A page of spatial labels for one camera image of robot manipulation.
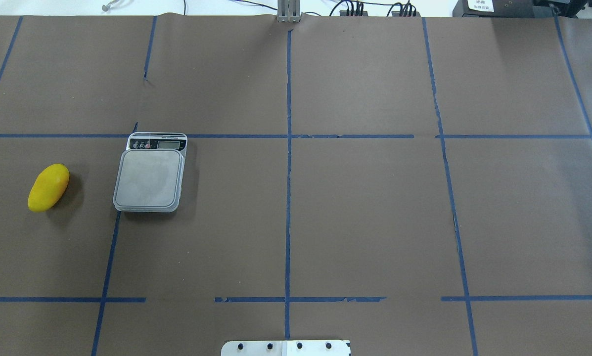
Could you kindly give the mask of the yellow mango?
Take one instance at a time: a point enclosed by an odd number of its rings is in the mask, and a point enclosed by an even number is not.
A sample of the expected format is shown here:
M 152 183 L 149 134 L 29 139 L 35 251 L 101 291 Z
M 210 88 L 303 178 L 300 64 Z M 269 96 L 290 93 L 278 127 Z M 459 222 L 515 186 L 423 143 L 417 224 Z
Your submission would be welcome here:
M 43 169 L 29 192 L 29 210 L 45 212 L 54 207 L 65 193 L 69 179 L 70 172 L 64 164 L 52 164 Z

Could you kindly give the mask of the brown paper table cover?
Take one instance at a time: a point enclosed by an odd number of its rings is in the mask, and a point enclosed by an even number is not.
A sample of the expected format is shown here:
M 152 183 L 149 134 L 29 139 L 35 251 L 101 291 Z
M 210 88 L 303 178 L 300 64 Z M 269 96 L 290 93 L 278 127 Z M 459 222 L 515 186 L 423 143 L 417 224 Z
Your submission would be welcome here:
M 176 211 L 115 209 L 135 132 Z M 592 356 L 592 20 L 0 16 L 0 356 L 270 339 Z

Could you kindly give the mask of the silver digital kitchen scale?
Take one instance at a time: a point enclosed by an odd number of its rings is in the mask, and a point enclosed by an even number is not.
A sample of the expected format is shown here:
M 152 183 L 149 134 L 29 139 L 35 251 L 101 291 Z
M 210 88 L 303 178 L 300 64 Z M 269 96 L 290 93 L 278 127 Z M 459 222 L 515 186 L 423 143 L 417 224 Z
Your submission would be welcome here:
M 113 205 L 120 212 L 171 213 L 182 191 L 187 135 L 135 132 L 120 157 Z

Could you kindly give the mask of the upper orange black connector module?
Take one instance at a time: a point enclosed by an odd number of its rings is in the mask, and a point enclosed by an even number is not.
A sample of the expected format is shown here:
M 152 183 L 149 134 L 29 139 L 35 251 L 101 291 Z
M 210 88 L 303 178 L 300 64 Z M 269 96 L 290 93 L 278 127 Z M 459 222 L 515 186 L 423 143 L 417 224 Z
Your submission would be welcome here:
M 334 13 L 340 4 L 346 4 L 345 10 L 338 10 L 337 14 L 343 17 L 362 17 L 367 16 L 367 12 L 365 10 L 365 2 L 357 1 L 357 0 L 342 0 L 337 3 L 337 5 L 332 10 Z

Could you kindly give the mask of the black box with label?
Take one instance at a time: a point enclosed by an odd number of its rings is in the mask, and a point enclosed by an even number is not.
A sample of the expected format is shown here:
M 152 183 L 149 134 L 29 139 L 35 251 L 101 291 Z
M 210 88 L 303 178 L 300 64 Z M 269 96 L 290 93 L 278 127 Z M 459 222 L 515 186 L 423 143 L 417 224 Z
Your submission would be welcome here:
M 533 0 L 458 0 L 452 17 L 549 18 L 553 11 Z

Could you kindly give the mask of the aluminium frame post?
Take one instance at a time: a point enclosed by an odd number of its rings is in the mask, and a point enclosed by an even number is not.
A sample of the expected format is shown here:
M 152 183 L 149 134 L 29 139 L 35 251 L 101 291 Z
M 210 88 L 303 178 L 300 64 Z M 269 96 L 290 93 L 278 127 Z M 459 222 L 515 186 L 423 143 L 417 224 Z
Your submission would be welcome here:
M 280 23 L 298 23 L 302 19 L 300 0 L 278 0 L 277 21 Z

